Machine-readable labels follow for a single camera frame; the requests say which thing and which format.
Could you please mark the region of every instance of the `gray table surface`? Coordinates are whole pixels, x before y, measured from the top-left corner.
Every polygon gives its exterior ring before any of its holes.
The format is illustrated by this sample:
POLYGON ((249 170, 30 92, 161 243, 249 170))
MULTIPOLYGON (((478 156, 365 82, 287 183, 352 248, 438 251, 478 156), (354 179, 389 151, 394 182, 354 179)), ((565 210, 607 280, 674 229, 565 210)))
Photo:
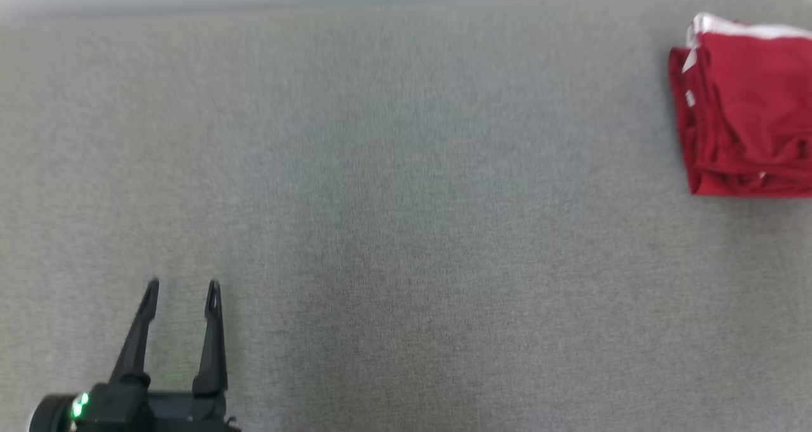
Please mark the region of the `gray table surface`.
POLYGON ((154 388, 223 284, 272 430, 810 430, 812 204, 688 195, 667 53, 801 0, 502 0, 0 27, 0 426, 154 388))

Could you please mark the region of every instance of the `stack of folded clothes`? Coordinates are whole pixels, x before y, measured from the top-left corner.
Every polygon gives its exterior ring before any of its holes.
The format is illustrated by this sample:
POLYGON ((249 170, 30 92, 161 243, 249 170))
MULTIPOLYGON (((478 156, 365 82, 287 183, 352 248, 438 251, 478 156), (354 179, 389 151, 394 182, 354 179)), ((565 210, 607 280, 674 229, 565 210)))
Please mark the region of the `stack of folded clothes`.
POLYGON ((812 196, 812 32, 700 13, 669 77, 693 194, 812 196))

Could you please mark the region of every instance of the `red cloth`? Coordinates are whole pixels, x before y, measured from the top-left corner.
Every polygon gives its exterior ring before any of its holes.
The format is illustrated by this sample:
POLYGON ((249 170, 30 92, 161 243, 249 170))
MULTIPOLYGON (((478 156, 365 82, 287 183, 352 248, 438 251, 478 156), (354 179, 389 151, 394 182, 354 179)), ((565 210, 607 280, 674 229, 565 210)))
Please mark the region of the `red cloth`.
POLYGON ((668 63, 690 191, 812 196, 812 39, 697 32, 668 63))

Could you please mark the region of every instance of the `white trim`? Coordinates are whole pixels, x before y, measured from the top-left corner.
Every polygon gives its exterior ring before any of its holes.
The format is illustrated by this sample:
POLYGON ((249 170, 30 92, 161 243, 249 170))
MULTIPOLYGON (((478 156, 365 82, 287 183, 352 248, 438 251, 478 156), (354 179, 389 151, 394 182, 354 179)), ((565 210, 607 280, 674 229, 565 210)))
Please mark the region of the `white trim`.
POLYGON ((688 58, 682 66, 683 74, 697 62, 696 51, 699 47, 699 36, 708 33, 722 36, 746 36, 764 40, 782 38, 812 40, 812 32, 792 25, 748 25, 732 22, 711 13, 701 12, 693 17, 693 21, 685 34, 685 46, 691 48, 691 53, 688 54, 688 58))

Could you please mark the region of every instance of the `red fabric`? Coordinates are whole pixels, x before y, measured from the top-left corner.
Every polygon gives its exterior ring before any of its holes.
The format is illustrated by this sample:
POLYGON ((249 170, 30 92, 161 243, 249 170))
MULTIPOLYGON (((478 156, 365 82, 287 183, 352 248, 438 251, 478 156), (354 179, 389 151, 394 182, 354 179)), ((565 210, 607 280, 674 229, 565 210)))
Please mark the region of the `red fabric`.
POLYGON ((668 63, 691 192, 812 197, 812 40, 704 33, 699 44, 684 73, 688 48, 668 63))

